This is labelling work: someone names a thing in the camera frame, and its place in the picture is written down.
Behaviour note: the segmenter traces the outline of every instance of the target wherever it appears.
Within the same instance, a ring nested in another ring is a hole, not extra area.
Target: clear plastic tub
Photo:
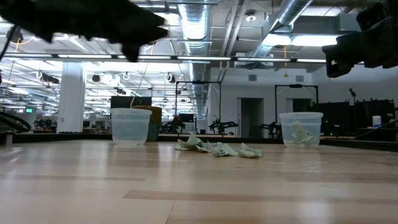
[[[323,113],[282,113],[279,115],[285,146],[319,146]]]
[[[141,145],[147,140],[152,111],[133,108],[113,108],[112,138],[122,147]]]

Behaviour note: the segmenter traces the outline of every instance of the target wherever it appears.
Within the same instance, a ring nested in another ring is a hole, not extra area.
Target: ventilation duct
[[[267,35],[270,31],[281,29],[281,32],[291,32],[293,23],[299,18],[303,11],[312,3],[313,0],[284,0],[281,9],[274,14],[267,16],[264,22],[263,32]],[[251,57],[266,57],[274,47],[272,45],[263,44],[264,41],[252,52]]]
[[[181,15],[181,26],[183,38],[186,40],[203,40],[208,38],[210,6],[199,4],[179,4],[178,10]],[[209,54],[209,44],[198,42],[186,42],[185,51],[187,55],[198,56]],[[190,63],[189,73],[191,81],[207,81],[210,77],[210,69],[207,64]],[[191,89],[196,99],[196,109],[199,116],[205,111],[206,93],[203,92],[203,85],[193,85]]]

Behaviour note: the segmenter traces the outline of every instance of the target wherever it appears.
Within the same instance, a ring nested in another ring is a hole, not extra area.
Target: doorway
[[[262,138],[260,125],[264,123],[264,99],[239,98],[238,99],[239,137]]]

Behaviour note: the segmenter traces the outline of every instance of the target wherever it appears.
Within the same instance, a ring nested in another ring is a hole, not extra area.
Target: crumpled paper
[[[238,150],[238,154],[241,157],[256,159],[262,156],[262,150],[250,148],[245,145],[245,143],[242,143],[241,150]]]
[[[210,144],[208,142],[211,152],[215,157],[221,156],[237,156],[238,153],[231,148],[228,144],[223,144],[221,142]]]
[[[194,134],[190,134],[186,142],[179,139],[177,141],[179,146],[176,146],[175,150],[210,152],[210,149],[205,146],[203,141],[198,139]]]
[[[293,122],[292,129],[294,132],[292,136],[295,139],[293,143],[297,144],[300,148],[306,148],[306,146],[316,143],[317,138],[307,134],[303,125],[299,121]]]

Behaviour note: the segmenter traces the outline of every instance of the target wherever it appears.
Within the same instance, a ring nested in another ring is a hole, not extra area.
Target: metal frame
[[[205,82],[205,81],[176,81],[175,82],[175,111],[174,111],[174,116],[177,116],[177,92],[178,92],[178,84],[180,83],[192,83],[194,85],[206,85],[206,84],[218,84],[220,86],[220,92],[219,92],[219,104],[218,104],[218,118],[221,121],[221,93],[222,93],[222,89],[221,89],[221,82]]]
[[[275,122],[278,123],[278,96],[277,89],[280,86],[289,87],[289,88],[303,88],[303,87],[312,87],[316,91],[317,103],[319,103],[319,95],[318,95],[318,86],[317,85],[301,85],[301,84],[291,84],[291,85],[275,85]]]

